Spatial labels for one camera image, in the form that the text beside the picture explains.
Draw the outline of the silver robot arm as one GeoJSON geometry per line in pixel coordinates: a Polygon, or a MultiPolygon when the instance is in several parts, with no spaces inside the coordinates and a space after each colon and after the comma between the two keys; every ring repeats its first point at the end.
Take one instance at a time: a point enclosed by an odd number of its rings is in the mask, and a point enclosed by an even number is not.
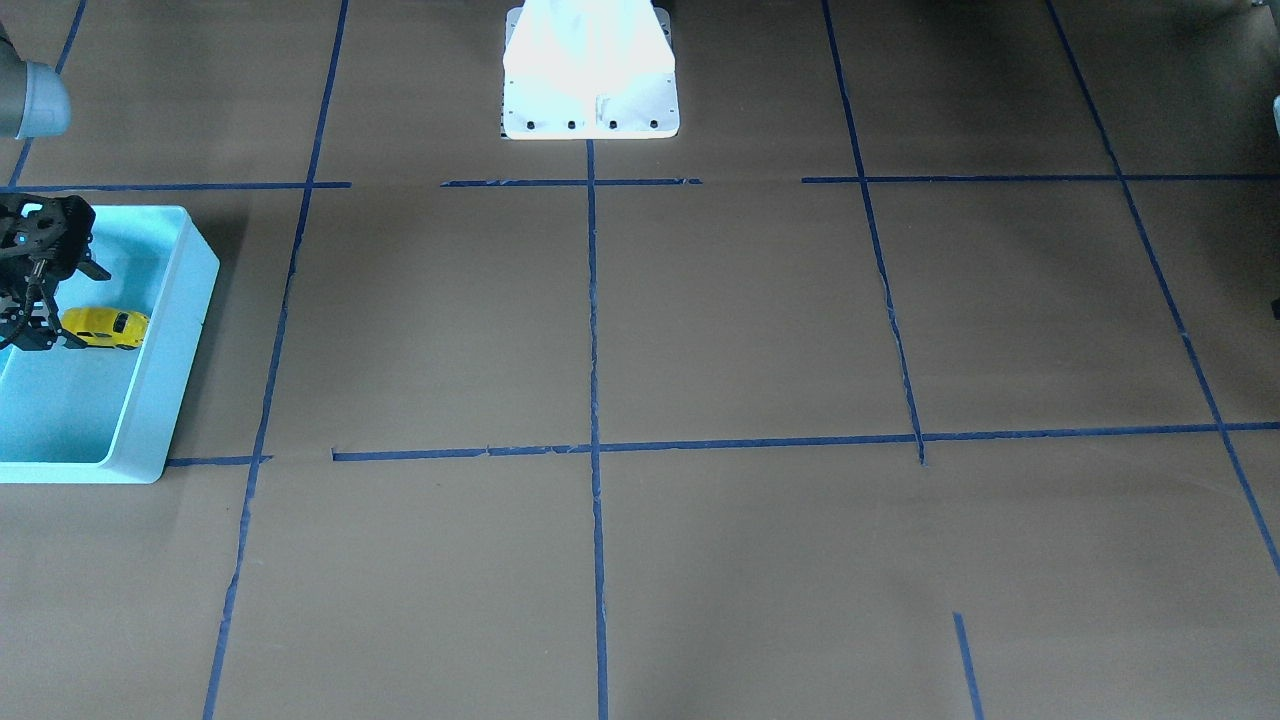
{"type": "MultiPolygon", "coordinates": [[[[64,133],[70,100],[61,77],[47,64],[26,60],[1,33],[1,127],[5,138],[64,133]]],[[[81,196],[50,199],[23,192],[1,197],[3,347],[46,351],[58,342],[86,348],[84,338],[61,324],[55,293],[81,273],[108,281],[92,258],[95,210],[81,196]]]]}

